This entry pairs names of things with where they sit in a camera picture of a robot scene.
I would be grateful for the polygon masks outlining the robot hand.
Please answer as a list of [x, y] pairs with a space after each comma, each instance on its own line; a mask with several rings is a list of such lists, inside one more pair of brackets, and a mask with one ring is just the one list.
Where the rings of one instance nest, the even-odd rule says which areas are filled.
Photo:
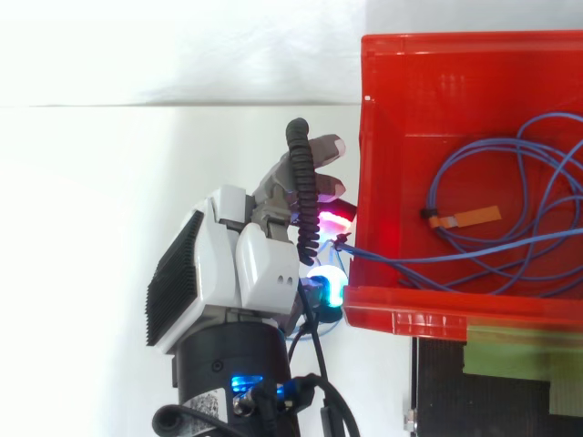
[[298, 288], [321, 296], [302, 276], [327, 244], [326, 208], [341, 202], [340, 179], [318, 173], [345, 153], [334, 135], [310, 138], [296, 128], [259, 186], [224, 185], [199, 201], [181, 223], [147, 287], [146, 343], [171, 354], [209, 325], [268, 324], [291, 334], [302, 316]]

